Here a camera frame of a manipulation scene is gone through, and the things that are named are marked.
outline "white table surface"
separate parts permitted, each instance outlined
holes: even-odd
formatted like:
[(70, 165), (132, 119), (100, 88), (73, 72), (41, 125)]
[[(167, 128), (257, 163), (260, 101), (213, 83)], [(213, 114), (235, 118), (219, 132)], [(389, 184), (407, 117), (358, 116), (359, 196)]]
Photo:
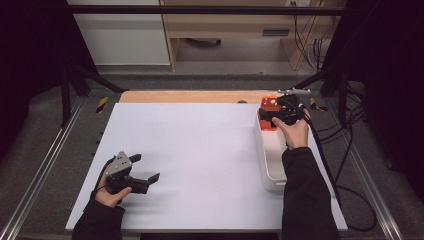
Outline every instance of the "white table surface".
[[(105, 162), (142, 154), (130, 175), (160, 173), (147, 194), (130, 194), (122, 230), (243, 232), (281, 229), (283, 193), (264, 189), (254, 123), (259, 104), (117, 103), (66, 225), (73, 230)], [(315, 142), (310, 147), (324, 171)], [(329, 185), (328, 177), (324, 178)], [(337, 227), (347, 229), (334, 197)]]

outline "aluminum rail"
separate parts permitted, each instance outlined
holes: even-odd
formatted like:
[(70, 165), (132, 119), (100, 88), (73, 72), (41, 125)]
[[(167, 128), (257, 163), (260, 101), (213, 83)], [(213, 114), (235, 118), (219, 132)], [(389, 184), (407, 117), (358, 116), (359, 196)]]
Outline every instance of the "aluminum rail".
[(72, 109), (71, 119), (68, 121), (68, 124), (62, 127), (56, 135), (55, 140), (50, 146), (49, 151), (44, 157), (43, 162), (38, 168), (37, 173), (32, 179), (32, 182), (22, 197), (19, 205), (16, 207), (15, 212), (10, 217), (6, 226), (0, 232), (1, 240), (13, 240), (17, 237), (19, 230), (25, 221), (25, 218), (31, 210), (31, 207), (33, 206), (38, 194), (40, 193), (51, 168), (53, 167), (76, 119), (78, 118), (84, 101), (84, 97), (77, 97), (77, 100)]
[(48, 5), (44, 10), (76, 14), (217, 14), (217, 15), (306, 15), (345, 16), (363, 13), (345, 7), (263, 6), (155, 6), (155, 5)]

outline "wire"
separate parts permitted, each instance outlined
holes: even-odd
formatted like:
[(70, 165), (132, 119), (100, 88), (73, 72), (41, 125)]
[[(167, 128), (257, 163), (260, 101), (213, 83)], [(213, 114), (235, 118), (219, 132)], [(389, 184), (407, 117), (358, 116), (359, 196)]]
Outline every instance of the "wire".
[(311, 66), (312, 68), (314, 68), (318, 72), (318, 69), (317, 69), (318, 66), (315, 67), (314, 64), (312, 64), (311, 57), (309, 56), (309, 52), (310, 51), (311, 51), (310, 48), (308, 48), (308, 54), (306, 55), (308, 57), (308, 59), (307, 59), (308, 60), (308, 64), (309, 64), (309, 66)]
[(109, 159), (109, 160), (106, 161), (105, 165), (102, 168), (102, 171), (100, 172), (99, 177), (97, 178), (97, 182), (96, 182), (96, 185), (94, 186), (94, 190), (91, 191), (90, 199), (94, 199), (96, 197), (96, 193), (100, 189), (102, 189), (102, 188), (104, 188), (104, 187), (106, 187), (108, 185), (108, 184), (106, 184), (106, 185), (104, 185), (104, 186), (102, 186), (100, 188), (97, 188), (97, 186), (99, 186), (100, 180), (102, 179), (103, 173), (105, 172), (107, 166), (109, 166), (109, 164), (112, 163), (114, 159), (115, 158), (112, 158), (112, 159)]
[(102, 189), (102, 188), (104, 188), (104, 187), (106, 187), (106, 186), (108, 186), (109, 184), (108, 183), (106, 183), (105, 185), (103, 185), (103, 186), (101, 186), (101, 187), (99, 187), (99, 188), (97, 188), (96, 189), (96, 192), (98, 192), (100, 189)]
[(324, 62), (325, 56), (321, 55), (322, 52), (322, 45), (324, 41), (328, 38), (328, 36), (333, 32), (334, 28), (336, 27), (336, 24), (338, 23), (339, 19), (336, 16), (331, 16), (332, 24), (330, 27), (327, 28), (327, 30), (324, 32), (321, 38), (314, 39), (313, 43), (313, 53), (314, 53), (314, 59), (316, 61), (316, 66), (313, 68), (319, 72), (321, 70), (320, 63)]
[(356, 196), (358, 196), (359, 198), (361, 198), (368, 205), (368, 207), (371, 210), (372, 215), (373, 215), (373, 222), (372, 222), (371, 226), (369, 226), (369, 227), (359, 228), (359, 227), (355, 227), (355, 226), (352, 226), (352, 225), (346, 223), (347, 226), (349, 228), (352, 228), (352, 229), (354, 229), (356, 231), (360, 231), (360, 232), (368, 232), (368, 231), (371, 231), (372, 229), (374, 229), (375, 226), (377, 225), (377, 214), (376, 214), (374, 208), (372, 207), (371, 203), (368, 201), (368, 199), (366, 199), (360, 193), (358, 193), (358, 192), (356, 192), (356, 191), (354, 191), (354, 190), (352, 190), (350, 188), (347, 188), (347, 187), (344, 187), (344, 186), (340, 186), (340, 185), (336, 185), (336, 186), (337, 186), (338, 189), (342, 189), (342, 190), (351, 192), (351, 193), (355, 194)]
[[(352, 113), (353, 113), (353, 111), (350, 113), (349, 119), (351, 119), (351, 118), (352, 118)], [(343, 166), (344, 166), (344, 164), (346, 163), (347, 154), (349, 153), (350, 146), (352, 145), (352, 142), (353, 142), (353, 129), (352, 129), (352, 125), (350, 124), (348, 128), (349, 128), (349, 133), (350, 133), (350, 139), (349, 139), (349, 143), (348, 143), (348, 145), (347, 145), (346, 152), (345, 152), (345, 154), (344, 154), (344, 156), (343, 156), (342, 162), (341, 162), (341, 164), (340, 164), (340, 166), (339, 166), (339, 170), (337, 171), (336, 178), (334, 179), (334, 181), (335, 181), (336, 183), (337, 183), (337, 181), (339, 180), (340, 173), (342, 172)]]
[(306, 60), (308, 60), (308, 58), (306, 56), (305, 45), (302, 43), (302, 38), (300, 37), (299, 31), (297, 29), (297, 15), (293, 15), (293, 19), (294, 19), (294, 42), (296, 43), (297, 49), (299, 49), (299, 51), (302, 54), (302, 56)]
[[(360, 111), (360, 112), (356, 113), (355, 115), (353, 115), (352, 119), (349, 119), (348, 124), (352, 125), (352, 124), (354, 124), (354, 123), (358, 122), (360, 119), (362, 119), (362, 118), (364, 117), (364, 115), (365, 115), (365, 114), (364, 114), (364, 111)], [(330, 138), (332, 138), (332, 137), (336, 136), (336, 135), (337, 135), (337, 133), (339, 133), (339, 132), (340, 132), (340, 131), (342, 131), (342, 130), (346, 130), (346, 131), (345, 131), (342, 135), (338, 136), (336, 139), (338, 139), (338, 138), (340, 138), (340, 137), (344, 136), (344, 135), (348, 132), (346, 128), (341, 127), (341, 128), (339, 128), (337, 131), (335, 131), (334, 133), (330, 134), (329, 136), (327, 136), (327, 137), (325, 137), (325, 138), (320, 139), (320, 141), (326, 141), (326, 140), (328, 140), (328, 139), (330, 139)], [(323, 144), (327, 144), (327, 143), (333, 142), (333, 141), (335, 141), (336, 139), (332, 139), (332, 140), (330, 140), (330, 141), (328, 141), (328, 142), (325, 142), (325, 143), (323, 143)]]
[(344, 136), (344, 135), (346, 135), (346, 133), (348, 132), (348, 130), (347, 130), (347, 129), (344, 129), (344, 130), (345, 130), (345, 131), (344, 131), (342, 134), (338, 135), (336, 138), (333, 138), (333, 139), (331, 139), (331, 140), (329, 140), (329, 141), (326, 141), (326, 142), (321, 142), (321, 144), (329, 144), (329, 143), (332, 143), (332, 142), (336, 141), (337, 139), (339, 139), (339, 138), (343, 137), (343, 136)]
[(336, 124), (334, 124), (333, 126), (328, 127), (328, 128), (324, 128), (324, 129), (317, 130), (317, 132), (325, 132), (325, 131), (331, 130), (332, 128), (334, 128), (334, 127), (335, 127), (335, 126), (337, 126), (337, 125), (340, 125), (340, 123), (336, 123)]

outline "person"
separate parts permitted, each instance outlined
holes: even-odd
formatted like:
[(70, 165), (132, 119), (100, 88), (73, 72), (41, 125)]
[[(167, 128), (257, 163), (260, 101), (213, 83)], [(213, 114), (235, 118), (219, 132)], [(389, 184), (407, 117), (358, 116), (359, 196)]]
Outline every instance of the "person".
[[(309, 112), (304, 112), (310, 119)], [(308, 147), (308, 123), (302, 119), (289, 126), (278, 118), (272, 121), (282, 130), (288, 145), (281, 157), (287, 176), (282, 239), (340, 239), (330, 192)]]
[[(330, 192), (308, 147), (308, 123), (302, 119), (289, 126), (278, 118), (272, 121), (282, 130), (288, 145), (282, 154), (287, 176), (282, 239), (340, 239), (331, 211)], [(103, 174), (98, 187), (105, 184), (106, 176)], [(100, 188), (75, 225), (72, 239), (122, 239), (120, 227), (125, 210), (116, 205), (130, 192), (131, 188), (125, 188), (112, 195), (105, 188)]]

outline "black cable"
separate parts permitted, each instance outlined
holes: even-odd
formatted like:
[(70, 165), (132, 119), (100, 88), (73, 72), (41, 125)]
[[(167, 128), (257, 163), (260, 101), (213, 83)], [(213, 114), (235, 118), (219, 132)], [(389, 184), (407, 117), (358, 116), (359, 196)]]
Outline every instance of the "black cable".
[[(350, 112), (349, 119), (351, 119), (351, 118), (352, 118), (352, 113), (353, 113), (353, 112), (354, 112), (354, 111)], [(336, 184), (337, 184), (337, 181), (339, 180), (340, 173), (341, 173), (341, 171), (342, 171), (342, 169), (343, 169), (343, 167), (344, 167), (344, 164), (346, 163), (347, 155), (349, 154), (350, 146), (352, 145), (352, 142), (353, 142), (353, 129), (352, 129), (352, 124), (348, 124), (348, 126), (349, 126), (348, 128), (349, 128), (349, 133), (350, 133), (350, 139), (349, 139), (349, 143), (348, 143), (348, 145), (347, 145), (346, 152), (345, 152), (345, 154), (344, 154), (344, 156), (343, 156), (343, 158), (342, 158), (342, 162), (340, 163), (339, 170), (337, 170), (336, 178), (334, 179), (334, 182), (335, 182)]]
[(333, 138), (333, 139), (328, 140), (328, 141), (326, 141), (326, 142), (321, 142), (321, 144), (329, 144), (329, 143), (332, 143), (332, 142), (336, 141), (337, 139), (339, 139), (339, 138), (343, 137), (343, 136), (344, 136), (344, 135), (346, 135), (346, 133), (348, 132), (348, 130), (347, 130), (347, 129), (343, 129), (343, 130), (345, 130), (345, 131), (344, 131), (342, 134), (338, 135), (336, 138)]
[(318, 49), (316, 51), (316, 55), (314, 55), (315, 61), (317, 62), (317, 71), (319, 71), (321, 69), (320, 66), (319, 66), (319, 63), (321, 61), (321, 59), (320, 59), (320, 56), (321, 56), (321, 45), (322, 45), (322, 42), (321, 43), (318, 43), (318, 45), (317, 45), (317, 48)]
[(97, 191), (99, 191), (100, 189), (102, 189), (102, 188), (104, 188), (108, 185), (108, 184), (106, 184), (106, 185), (104, 185), (100, 188), (97, 188), (97, 186), (99, 186), (100, 180), (102, 179), (103, 173), (105, 172), (107, 166), (109, 166), (109, 164), (112, 163), (114, 159), (115, 159), (115, 157), (107, 160), (107, 162), (103, 166), (102, 171), (100, 172), (99, 178), (97, 178), (97, 182), (96, 182), (96, 185), (94, 186), (94, 190), (91, 192), (90, 199), (94, 199), (96, 197)]
[(302, 56), (307, 60), (308, 58), (306, 56), (305, 45), (303, 45), (302, 39), (297, 29), (297, 15), (293, 15), (293, 18), (294, 18), (294, 42), (296, 43), (297, 49), (299, 49)]
[(328, 128), (324, 128), (324, 129), (317, 130), (317, 132), (325, 132), (325, 131), (331, 130), (332, 128), (334, 128), (334, 127), (335, 127), (335, 126), (337, 126), (337, 125), (340, 125), (340, 123), (336, 123), (336, 124), (334, 124), (333, 126), (328, 127)]
[(372, 229), (374, 229), (375, 226), (377, 225), (377, 214), (376, 214), (374, 208), (372, 207), (371, 203), (368, 201), (368, 199), (366, 199), (360, 193), (358, 193), (358, 192), (356, 192), (356, 191), (354, 191), (354, 190), (352, 190), (350, 188), (347, 188), (347, 187), (344, 187), (344, 186), (340, 186), (340, 185), (337, 185), (337, 188), (342, 189), (342, 190), (345, 190), (345, 191), (348, 191), (348, 192), (351, 192), (351, 193), (355, 194), (356, 196), (358, 196), (359, 198), (361, 198), (368, 205), (368, 207), (371, 210), (372, 215), (373, 215), (373, 222), (372, 222), (371, 226), (369, 226), (369, 227), (359, 228), (359, 227), (355, 227), (355, 226), (352, 226), (352, 225), (346, 223), (347, 226), (349, 228), (352, 228), (352, 229), (354, 229), (356, 231), (360, 231), (360, 232), (368, 232), (368, 231), (371, 231)]
[[(360, 112), (358, 112), (358, 113), (356, 113), (355, 115), (353, 115), (353, 118), (352, 119), (349, 119), (349, 121), (348, 121), (348, 124), (354, 124), (354, 123), (356, 123), (357, 121), (359, 121), (360, 119), (362, 119), (363, 118), (363, 116), (364, 116), (364, 111), (360, 111)], [(336, 136), (337, 135), (337, 133), (339, 133), (340, 131), (342, 131), (342, 130), (347, 130), (346, 128), (344, 128), (344, 127), (341, 127), (341, 128), (339, 128), (337, 131), (335, 131), (334, 133), (332, 133), (332, 134), (330, 134), (329, 136), (327, 136), (327, 137), (325, 137), (325, 138), (321, 138), (320, 139), (320, 141), (325, 141), (325, 140), (328, 140), (328, 139), (330, 139), (330, 138), (332, 138), (332, 137), (334, 137), (334, 136)]]
[(321, 142), (319, 141), (318, 134), (315, 130), (314, 125), (312, 124), (312, 121), (309, 121), (308, 124), (309, 124), (309, 127), (311, 128), (312, 136), (315, 139), (315, 143), (317, 144), (318, 152), (321, 156), (324, 169), (327, 172), (328, 179), (330, 180), (331, 186), (333, 187), (333, 190), (334, 190), (334, 194), (336, 195), (337, 202), (340, 205), (341, 204), (340, 194), (339, 194), (339, 191), (337, 190), (336, 182), (334, 181), (333, 175), (331, 174), (330, 167), (328, 166), (327, 159), (325, 158), (324, 150), (322, 148)]

